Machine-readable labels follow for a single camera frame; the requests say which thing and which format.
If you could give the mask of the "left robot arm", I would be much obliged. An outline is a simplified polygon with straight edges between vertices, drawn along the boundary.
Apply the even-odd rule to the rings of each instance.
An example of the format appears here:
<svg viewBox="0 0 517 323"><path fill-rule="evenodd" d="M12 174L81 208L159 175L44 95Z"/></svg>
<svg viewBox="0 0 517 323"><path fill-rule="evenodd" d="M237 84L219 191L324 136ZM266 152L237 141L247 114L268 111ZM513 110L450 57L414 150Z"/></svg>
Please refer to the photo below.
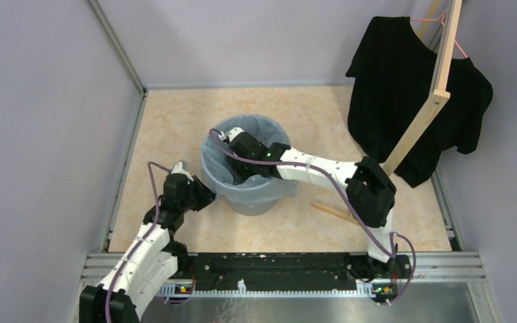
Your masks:
<svg viewBox="0 0 517 323"><path fill-rule="evenodd" d="M196 176L169 173L133 243L99 283L83 288L79 322L140 322L163 284L188 272L186 246L174 238L185 214L214 200L215 193Z"/></svg>

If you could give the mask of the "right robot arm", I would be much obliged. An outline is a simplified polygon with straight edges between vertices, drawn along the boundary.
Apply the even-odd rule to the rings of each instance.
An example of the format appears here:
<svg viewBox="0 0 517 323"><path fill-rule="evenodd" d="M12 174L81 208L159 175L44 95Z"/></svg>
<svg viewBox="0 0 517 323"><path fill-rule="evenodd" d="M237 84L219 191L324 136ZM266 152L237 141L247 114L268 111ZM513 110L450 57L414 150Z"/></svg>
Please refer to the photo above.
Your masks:
<svg viewBox="0 0 517 323"><path fill-rule="evenodd" d="M266 146L240 127L226 133L212 129L209 134L240 177L259 175L335 189L368 237L368 264L352 273L369 282L394 270L398 248L392 218L397 188L377 161L370 157L335 161L279 142Z"/></svg>

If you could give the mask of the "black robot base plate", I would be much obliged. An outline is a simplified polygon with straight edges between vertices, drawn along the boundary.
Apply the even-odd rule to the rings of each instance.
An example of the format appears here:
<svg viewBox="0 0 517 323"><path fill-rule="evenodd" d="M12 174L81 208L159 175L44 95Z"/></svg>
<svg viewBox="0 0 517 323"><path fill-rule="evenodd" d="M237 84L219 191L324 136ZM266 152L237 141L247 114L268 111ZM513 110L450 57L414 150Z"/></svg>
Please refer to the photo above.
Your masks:
<svg viewBox="0 0 517 323"><path fill-rule="evenodd" d="M407 255L381 263L363 252L189 254L172 278L195 283L196 291L346 291L379 279L406 279Z"/></svg>

